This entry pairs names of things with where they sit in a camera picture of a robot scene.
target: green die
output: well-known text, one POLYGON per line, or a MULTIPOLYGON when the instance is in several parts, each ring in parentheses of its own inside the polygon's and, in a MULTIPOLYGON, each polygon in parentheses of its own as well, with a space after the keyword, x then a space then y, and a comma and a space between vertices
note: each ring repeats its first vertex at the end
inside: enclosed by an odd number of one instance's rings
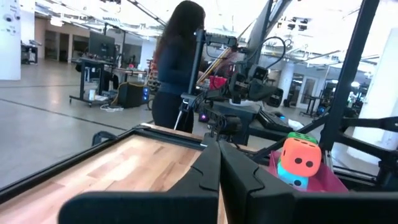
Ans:
POLYGON ((287 138, 303 139, 303 140, 312 142, 312 143, 314 143, 314 144, 318 144, 318 141, 317 141, 315 138, 310 137, 310 136, 308 136, 308 135, 306 135, 306 134, 301 134, 301 133, 293 133, 293 132, 291 132, 291 133, 289 133, 289 134, 287 135, 287 138))

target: woman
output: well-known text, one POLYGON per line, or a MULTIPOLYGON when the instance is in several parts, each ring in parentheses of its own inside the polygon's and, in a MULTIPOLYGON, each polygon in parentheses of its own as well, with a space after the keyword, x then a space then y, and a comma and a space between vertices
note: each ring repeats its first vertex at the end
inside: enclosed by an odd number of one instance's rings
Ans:
MULTIPOLYGON (((202 29, 205 11, 195 2, 183 1, 174 10, 155 52, 160 88, 152 104, 155 125, 173 129, 188 91, 195 54, 195 31, 202 29)), ((177 130, 192 133, 193 112, 184 113, 177 130)))

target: ceiling light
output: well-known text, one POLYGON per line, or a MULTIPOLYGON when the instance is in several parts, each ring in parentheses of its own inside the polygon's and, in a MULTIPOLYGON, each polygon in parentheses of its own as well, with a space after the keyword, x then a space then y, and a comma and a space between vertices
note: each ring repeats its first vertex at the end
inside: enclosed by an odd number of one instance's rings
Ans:
POLYGON ((61 19, 52 17, 50 20, 50 24, 53 26, 61 27, 63 25, 63 22, 61 19))
POLYGON ((359 82, 352 82, 352 83, 351 83, 351 86, 352 86, 352 87, 359 87, 360 84, 359 84, 359 82))

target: pink tray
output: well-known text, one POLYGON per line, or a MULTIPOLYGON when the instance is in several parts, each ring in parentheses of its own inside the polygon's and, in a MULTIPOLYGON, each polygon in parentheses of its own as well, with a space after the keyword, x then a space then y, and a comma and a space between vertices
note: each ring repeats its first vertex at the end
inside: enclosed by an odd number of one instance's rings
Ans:
MULTIPOLYGON (((276 165, 279 156, 280 152, 271 152, 269 159, 268 172, 276 177, 278 177, 276 165)), ((307 192, 348 192, 348 189, 341 183, 340 179, 324 164, 321 164, 318 172, 309 178, 307 190, 296 189, 307 192)))

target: dark top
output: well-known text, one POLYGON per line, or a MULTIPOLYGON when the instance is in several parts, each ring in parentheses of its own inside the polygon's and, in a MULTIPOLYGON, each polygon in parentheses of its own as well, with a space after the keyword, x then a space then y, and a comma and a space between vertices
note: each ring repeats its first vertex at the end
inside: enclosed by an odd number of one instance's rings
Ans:
POLYGON ((157 62, 158 91, 181 95, 188 92, 194 55, 176 38, 164 46, 157 62))

